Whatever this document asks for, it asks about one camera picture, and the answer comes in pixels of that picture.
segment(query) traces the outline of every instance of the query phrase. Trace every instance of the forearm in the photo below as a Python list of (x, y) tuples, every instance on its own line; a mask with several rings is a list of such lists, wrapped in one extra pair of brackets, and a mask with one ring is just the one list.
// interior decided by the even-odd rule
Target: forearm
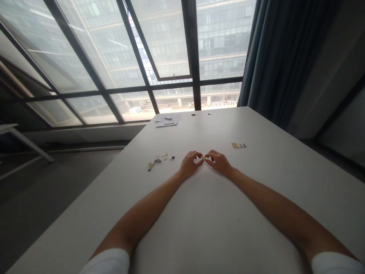
[(117, 225), (128, 237), (130, 245), (135, 246), (147, 233), (183, 181), (183, 176), (175, 173), (121, 218)]
[(135, 204), (114, 225), (91, 258), (111, 248), (124, 249), (130, 255), (133, 248), (147, 233), (184, 180), (185, 177), (177, 172)]
[(355, 258), (329, 231), (295, 203), (234, 169), (229, 178), (309, 259), (333, 251)]

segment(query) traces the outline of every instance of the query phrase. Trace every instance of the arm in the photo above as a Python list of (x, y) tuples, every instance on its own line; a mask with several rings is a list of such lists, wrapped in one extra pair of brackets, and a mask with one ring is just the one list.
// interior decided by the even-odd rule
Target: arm
[(309, 262), (316, 254), (325, 251), (356, 259), (335, 236), (303, 209), (232, 167), (223, 154), (211, 150), (206, 157), (211, 157), (212, 161), (206, 160), (211, 167), (228, 177), (277, 228), (304, 251)]
[(124, 249), (130, 256), (133, 248), (151, 228), (179, 186), (203, 164), (204, 160), (194, 163), (194, 159), (201, 156), (203, 155), (199, 152), (190, 151), (183, 159), (179, 171), (135, 204), (114, 225), (90, 259), (112, 248)]

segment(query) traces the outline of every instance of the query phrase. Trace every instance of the finger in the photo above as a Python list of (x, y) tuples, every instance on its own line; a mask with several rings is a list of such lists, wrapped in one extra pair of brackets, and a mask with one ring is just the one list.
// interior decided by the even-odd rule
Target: finger
[(194, 153), (192, 153), (192, 154), (190, 154), (189, 155), (189, 157), (190, 158), (192, 158), (192, 159), (194, 159), (194, 158), (196, 158), (196, 156), (203, 156), (203, 154), (201, 154), (200, 152), (196, 152), (196, 151), (194, 151)]
[(211, 160), (208, 160), (208, 159), (205, 159), (205, 161), (206, 161), (206, 163), (208, 164), (208, 165), (210, 165), (212, 168), (214, 168), (215, 169), (215, 163), (213, 163)]
[(202, 159), (202, 160), (200, 160), (199, 162), (197, 162), (197, 163), (195, 164), (195, 166), (198, 168), (198, 167), (200, 167), (203, 163), (204, 163), (204, 160)]
[(212, 161), (214, 161), (213, 159), (215, 158), (215, 159), (217, 159), (218, 157), (219, 157), (219, 155), (217, 155), (217, 154), (215, 154), (215, 153), (213, 153), (213, 152), (208, 152), (206, 155), (205, 155), (205, 157), (210, 157), (210, 158), (212, 158)]
[(221, 155), (222, 153), (219, 153), (218, 151), (216, 150), (210, 150), (209, 152), (213, 152), (214, 154), (217, 154), (217, 155)]

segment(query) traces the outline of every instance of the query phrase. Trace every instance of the hand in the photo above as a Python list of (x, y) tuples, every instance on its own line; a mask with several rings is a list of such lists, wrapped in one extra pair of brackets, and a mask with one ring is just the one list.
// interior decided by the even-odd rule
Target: hand
[(210, 157), (212, 160), (206, 159), (205, 161), (208, 163), (208, 165), (224, 176), (228, 177), (234, 170), (234, 167), (230, 165), (229, 161), (222, 153), (211, 150), (205, 155), (205, 157)]
[(204, 160), (194, 163), (194, 159), (197, 157), (201, 158), (202, 156), (203, 154), (196, 152), (195, 150), (189, 151), (189, 153), (185, 156), (178, 171), (184, 180), (193, 175), (193, 173), (204, 163)]

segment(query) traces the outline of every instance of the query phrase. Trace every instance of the left hand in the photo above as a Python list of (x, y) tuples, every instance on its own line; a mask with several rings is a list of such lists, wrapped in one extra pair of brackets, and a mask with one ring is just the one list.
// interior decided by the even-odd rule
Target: left hand
[(201, 158), (202, 156), (203, 154), (196, 152), (195, 150), (189, 151), (189, 153), (185, 156), (178, 171), (184, 180), (193, 175), (193, 173), (204, 163), (204, 160), (194, 163), (194, 159), (197, 157)]

